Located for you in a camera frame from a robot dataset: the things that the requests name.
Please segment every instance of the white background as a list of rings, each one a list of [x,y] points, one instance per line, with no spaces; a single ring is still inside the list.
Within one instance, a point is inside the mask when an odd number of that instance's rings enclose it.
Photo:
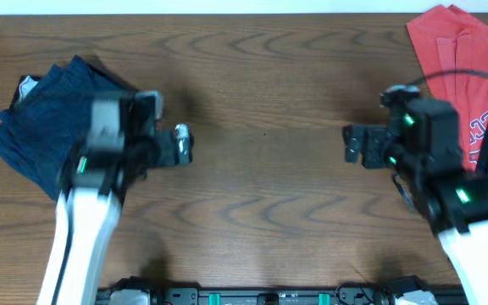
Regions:
[[[488,12],[488,0],[0,0],[0,14],[423,13],[452,3]]]

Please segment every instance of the red cloth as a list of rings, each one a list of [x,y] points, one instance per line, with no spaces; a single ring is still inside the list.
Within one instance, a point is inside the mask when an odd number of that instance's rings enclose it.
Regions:
[[[431,9],[407,24],[421,69],[488,73],[488,26],[452,5]],[[475,170],[488,123],[488,80],[457,74],[427,80],[435,98],[450,102],[460,118],[463,166]]]

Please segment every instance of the dark blue cloth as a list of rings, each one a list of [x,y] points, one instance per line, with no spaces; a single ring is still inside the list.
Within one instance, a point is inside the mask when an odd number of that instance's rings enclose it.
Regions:
[[[95,92],[122,89],[78,56],[67,69],[54,65],[21,103],[0,113],[0,157],[55,199],[58,171],[89,129]]]

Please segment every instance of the wooden table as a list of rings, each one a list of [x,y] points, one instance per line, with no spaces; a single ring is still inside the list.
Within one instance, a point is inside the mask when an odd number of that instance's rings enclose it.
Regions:
[[[379,93],[422,75],[415,14],[0,17],[0,110],[21,75],[73,55],[167,96],[195,162],[126,198],[102,284],[334,286],[418,275],[458,283],[388,170],[345,164],[341,127],[385,122]],[[488,24],[488,14],[478,15]],[[33,303],[54,204],[0,159],[0,304]]]

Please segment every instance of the wood grain surface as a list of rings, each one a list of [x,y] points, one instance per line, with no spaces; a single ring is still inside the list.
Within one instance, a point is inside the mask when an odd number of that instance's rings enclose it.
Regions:
[[[0,17],[0,110],[21,75],[75,54],[167,96],[195,162],[128,194],[102,284],[335,286],[418,275],[456,284],[387,170],[345,164],[341,127],[385,122],[379,93],[422,75],[415,14]],[[478,15],[488,24],[488,14]],[[0,304],[36,300],[54,204],[0,159]]]

